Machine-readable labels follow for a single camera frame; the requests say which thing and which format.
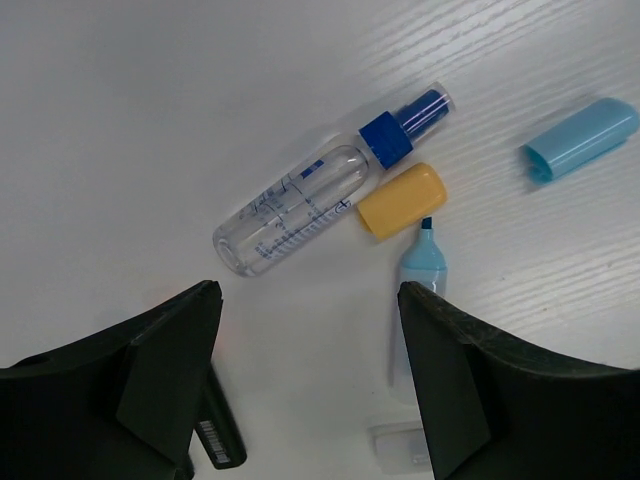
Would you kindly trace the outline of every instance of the transparent bottle body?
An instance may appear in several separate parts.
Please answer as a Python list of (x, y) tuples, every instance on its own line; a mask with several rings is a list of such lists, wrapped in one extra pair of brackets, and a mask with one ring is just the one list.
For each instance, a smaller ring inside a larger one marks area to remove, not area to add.
[(334, 138), (220, 225), (216, 251), (237, 274), (260, 275), (338, 220), (376, 163), (359, 136)]

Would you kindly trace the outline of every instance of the bottle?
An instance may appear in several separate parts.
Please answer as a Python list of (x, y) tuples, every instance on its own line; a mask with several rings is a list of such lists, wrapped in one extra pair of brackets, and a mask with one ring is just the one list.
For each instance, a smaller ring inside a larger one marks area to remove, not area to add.
[[(398, 280), (398, 288), (402, 282), (420, 282), (425, 288), (444, 297), (447, 283), (447, 262), (434, 241), (431, 217), (422, 220), (418, 241), (402, 256)], [(389, 369), (391, 391), (394, 397), (402, 403), (417, 404), (398, 307), (396, 307), (392, 324), (392, 335), (394, 337), (392, 340), (393, 352)]]
[(334, 137), (216, 229), (218, 255), (239, 275), (262, 274), (373, 191), (384, 171), (452, 110), (448, 93), (435, 84), (358, 133)]

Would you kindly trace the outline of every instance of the light blue cap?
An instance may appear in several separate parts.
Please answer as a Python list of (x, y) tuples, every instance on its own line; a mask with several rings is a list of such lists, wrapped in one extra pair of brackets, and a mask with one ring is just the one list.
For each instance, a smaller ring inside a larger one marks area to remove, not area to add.
[(603, 98), (527, 143), (529, 177), (544, 185), (621, 146), (638, 131), (638, 112), (628, 103)]

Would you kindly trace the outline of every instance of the yellow cap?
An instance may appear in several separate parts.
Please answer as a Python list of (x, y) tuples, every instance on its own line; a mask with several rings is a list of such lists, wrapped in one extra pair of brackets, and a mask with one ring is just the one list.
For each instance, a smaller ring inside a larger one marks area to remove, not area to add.
[(447, 190), (436, 171), (418, 163), (369, 194), (357, 208), (364, 229), (382, 241), (429, 216), (446, 201)]

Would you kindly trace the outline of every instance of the blue marker cap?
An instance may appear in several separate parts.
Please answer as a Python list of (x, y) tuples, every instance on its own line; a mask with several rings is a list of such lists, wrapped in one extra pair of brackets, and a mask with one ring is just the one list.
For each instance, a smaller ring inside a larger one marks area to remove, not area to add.
[(638, 127), (638, 112), (631, 105), (598, 100), (523, 147), (529, 177), (539, 185), (557, 180), (621, 146)]
[(360, 129), (360, 135), (380, 164), (389, 169), (409, 154), (415, 143), (453, 110), (447, 91), (434, 84), (397, 112), (384, 112), (369, 122)]

